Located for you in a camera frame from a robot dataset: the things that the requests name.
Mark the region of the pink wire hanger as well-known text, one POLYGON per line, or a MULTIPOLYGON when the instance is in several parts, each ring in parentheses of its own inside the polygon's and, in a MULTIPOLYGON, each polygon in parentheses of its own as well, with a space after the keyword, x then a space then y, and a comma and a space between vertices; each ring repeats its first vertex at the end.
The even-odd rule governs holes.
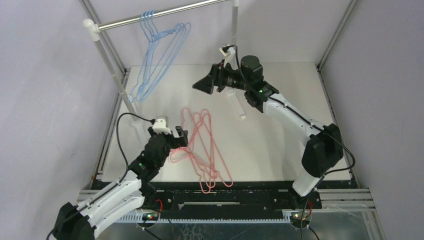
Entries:
POLYGON ((203 109, 201 112, 196 112, 190 116, 194 127, 188 142, 187 156, 192 163, 196 175, 199 177, 201 192, 203 194, 209 194, 216 186, 216 179, 218 178, 215 166, 216 144, 212 134, 212 117, 207 109, 203 109), (201 129, 205 129, 207 132, 206 136, 209 138, 209 148, 206 147, 203 141, 200 133, 201 129), (200 139, 200 143, 206 153, 207 161, 203 161, 203 159, 195 153, 196 138, 200 139))
POLYGON ((205 126, 203 110, 201 112, 196 112, 185 107, 181 110, 181 121, 183 126, 188 125, 191 128, 191 132, 188 137, 188 146, 172 150, 169 160, 172 163, 177 163, 182 160, 190 160, 193 165, 198 163, 202 164, 202 157, 196 153, 196 142, 200 141, 200 144, 203 147, 205 146, 201 134, 201 130, 205 126))
MULTIPOLYGON (((212 134, 213 134, 212 118, 211 118, 211 127, 212 127, 212 134)), ((207 137, 207 131, 204 128, 202 128, 200 133, 202 135, 202 139, 204 143, 206 144, 206 147, 209 148, 210 140, 207 137)), ((226 188, 230 188, 234 185, 234 181, 232 179, 231 173, 226 165, 225 159, 215 139, 214 139, 214 142, 215 142, 215 168, 218 174, 215 187, 217 186, 218 182, 221 182, 226 188)), ((207 161, 207 155, 202 145, 200 144, 200 141, 196 142, 195 152, 202 157, 204 162, 207 161)))

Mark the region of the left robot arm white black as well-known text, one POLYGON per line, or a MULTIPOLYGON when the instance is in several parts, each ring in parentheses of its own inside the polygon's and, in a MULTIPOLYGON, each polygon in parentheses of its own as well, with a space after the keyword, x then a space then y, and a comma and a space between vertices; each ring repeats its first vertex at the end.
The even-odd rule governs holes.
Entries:
POLYGON ((178 137, 149 129, 150 139, 140 155, 128 166, 124 177, 111 182, 78 204, 67 202, 56 217, 47 237, 57 240, 95 240, 105 229, 128 212, 156 203, 150 181, 158 175, 171 150, 188 145, 188 131, 176 126, 178 137))

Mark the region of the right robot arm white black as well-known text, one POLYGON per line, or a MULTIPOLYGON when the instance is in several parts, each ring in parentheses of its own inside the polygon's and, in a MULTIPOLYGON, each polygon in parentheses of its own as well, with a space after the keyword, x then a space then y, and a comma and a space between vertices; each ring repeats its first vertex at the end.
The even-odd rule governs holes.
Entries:
POLYGON ((338 126, 324 125, 298 110, 274 86, 265 81, 263 66, 258 57, 244 56, 233 69, 222 60, 211 66, 209 73, 195 82, 192 88, 211 95, 214 89, 226 87, 243 90, 247 103, 259 112, 276 119, 288 128, 305 147, 302 172, 292 184, 289 203, 302 208, 309 193, 344 156, 338 126))

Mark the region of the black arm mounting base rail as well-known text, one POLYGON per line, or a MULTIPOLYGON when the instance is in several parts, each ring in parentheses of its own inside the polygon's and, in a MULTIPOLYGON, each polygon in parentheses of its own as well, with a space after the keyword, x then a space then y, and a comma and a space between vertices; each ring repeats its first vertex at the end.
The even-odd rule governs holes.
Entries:
POLYGON ((163 207, 161 217, 176 221, 249 221, 283 218, 283 211, 322 209, 325 191, 356 189, 351 180, 326 180, 306 197, 295 195, 292 181, 239 181, 226 187, 218 183, 203 193, 195 182, 151 182, 163 207))

